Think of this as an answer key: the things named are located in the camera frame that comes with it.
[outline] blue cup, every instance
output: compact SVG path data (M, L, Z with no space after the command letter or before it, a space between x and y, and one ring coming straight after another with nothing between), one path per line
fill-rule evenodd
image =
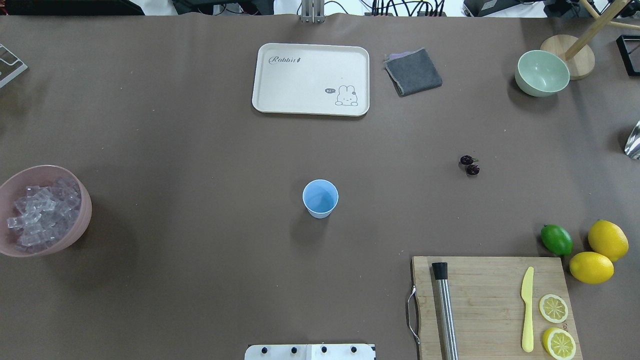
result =
M338 189L327 180L313 180L302 191L302 202L314 218L326 218L338 204Z

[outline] gray cloth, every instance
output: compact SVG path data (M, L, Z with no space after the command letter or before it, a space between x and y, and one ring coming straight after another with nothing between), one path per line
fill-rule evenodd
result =
M402 96L442 85L442 78L423 47L408 53L391 54L385 61L385 69Z

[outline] plastic knife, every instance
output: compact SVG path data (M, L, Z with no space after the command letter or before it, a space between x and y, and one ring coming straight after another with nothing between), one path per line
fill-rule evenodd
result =
M533 319L532 319L532 296L533 296L533 267L529 267L522 279L522 289L520 296L524 301L524 327L522 328L522 350L533 351Z

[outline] clear acrylic holder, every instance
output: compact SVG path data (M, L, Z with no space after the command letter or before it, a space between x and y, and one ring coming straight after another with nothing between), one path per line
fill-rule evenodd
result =
M0 88L26 69L27 65L22 60L0 44Z

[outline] wooden stool leg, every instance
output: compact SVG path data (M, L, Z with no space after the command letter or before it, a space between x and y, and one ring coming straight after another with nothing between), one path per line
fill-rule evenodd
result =
M571 35L556 35L545 40L541 50L554 53L564 60L571 80L579 80L589 75L595 67L595 55L587 45L591 39L604 28L630 0L615 0L608 9L594 21L580 38Z

